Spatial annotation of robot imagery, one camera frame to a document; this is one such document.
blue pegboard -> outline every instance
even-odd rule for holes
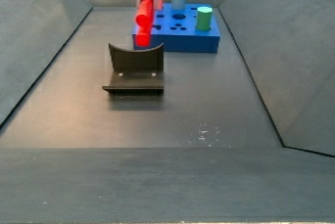
[[[156,11],[152,29],[151,46],[143,48],[136,44],[139,27],[133,32],[135,49],[155,48],[164,43],[165,52],[218,53],[220,30],[215,16],[211,30],[196,30],[196,13],[199,7],[208,4],[188,4],[186,10],[172,10],[172,4],[165,3],[164,9]]]

